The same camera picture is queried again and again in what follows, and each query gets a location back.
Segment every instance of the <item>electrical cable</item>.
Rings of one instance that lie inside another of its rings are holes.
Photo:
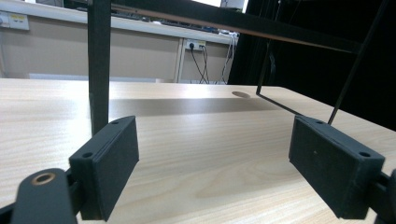
[[[193,58],[194,61],[195,61],[195,65],[197,65],[198,72],[199,72],[199,74],[201,75],[201,80],[203,80],[206,84],[209,84],[209,83],[207,83],[207,81],[206,81],[204,75],[202,74],[201,69],[199,68],[198,62],[195,60],[195,56],[194,56],[194,52],[193,52],[192,48],[191,48],[190,50],[191,50],[192,58]]]
[[[205,75],[205,72],[206,72],[206,80],[207,80],[208,83],[210,83],[210,81],[209,81],[209,74],[207,73],[207,51],[206,51],[206,47],[205,47],[205,46],[202,46],[202,49],[203,49],[203,51],[204,51],[204,61],[205,61],[204,75]]]
[[[227,85],[227,82],[224,79],[224,75],[225,75],[224,73],[225,73],[225,70],[227,68],[228,61],[230,61],[230,59],[233,58],[233,56],[235,54],[235,45],[236,45],[236,37],[232,35],[231,36],[231,40],[230,40],[230,46],[228,47],[228,51],[227,51],[227,56],[226,56],[227,58],[226,58],[226,60],[224,62],[224,66],[223,66],[223,69],[222,69],[222,72],[221,72],[221,78],[220,78],[219,83],[221,83],[221,81],[222,81],[224,84]]]

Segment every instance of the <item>screw hole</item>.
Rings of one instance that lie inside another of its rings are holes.
[[[55,174],[53,173],[45,173],[42,175],[38,175],[32,180],[33,185],[45,185],[52,181],[55,178]]]
[[[84,154],[82,155],[82,158],[89,158],[91,155],[92,155],[91,152],[87,152],[87,153],[84,153]]]
[[[368,154],[367,152],[360,152],[359,155],[363,157],[370,157],[370,154]]]

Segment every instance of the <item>wall outlet panel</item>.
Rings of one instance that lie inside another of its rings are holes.
[[[9,28],[29,30],[29,22],[26,15],[8,13]]]
[[[7,12],[0,11],[0,27],[9,28],[9,19]]]
[[[204,40],[194,40],[194,39],[187,39],[186,42],[186,49],[190,49],[190,44],[194,45],[194,49],[193,50],[203,50],[202,46],[206,46],[206,41]]]

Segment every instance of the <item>light wood tabletop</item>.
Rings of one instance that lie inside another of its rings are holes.
[[[140,162],[108,222],[350,222],[337,219],[289,163],[294,115],[255,90],[111,82],[110,121],[136,115]],[[315,119],[332,112],[286,89],[262,94]],[[386,174],[396,168],[396,132],[343,111],[333,126],[384,155]],[[0,79],[0,207],[15,201],[26,176],[66,170],[90,137],[87,81]],[[352,222],[374,218],[370,211]]]

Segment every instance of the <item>black cable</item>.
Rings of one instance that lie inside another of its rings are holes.
[[[198,62],[195,60],[195,56],[194,56],[194,52],[193,52],[193,50],[192,49],[190,49],[191,50],[191,55],[192,55],[192,58],[194,59],[194,61],[195,61],[195,65],[197,65],[197,68],[198,68],[198,72],[199,72],[199,74],[201,75],[201,80],[204,80],[204,82],[206,83],[206,84],[208,84],[207,83],[207,81],[206,81],[206,79],[205,79],[205,77],[204,77],[204,75],[202,74],[202,72],[201,72],[201,69],[199,69],[199,65],[198,65]]]
[[[202,49],[204,51],[204,60],[205,60],[205,70],[204,70],[204,75],[205,75],[205,71],[206,71],[206,80],[208,83],[210,83],[209,81],[209,74],[207,73],[207,51],[206,51],[206,47],[202,46]]]

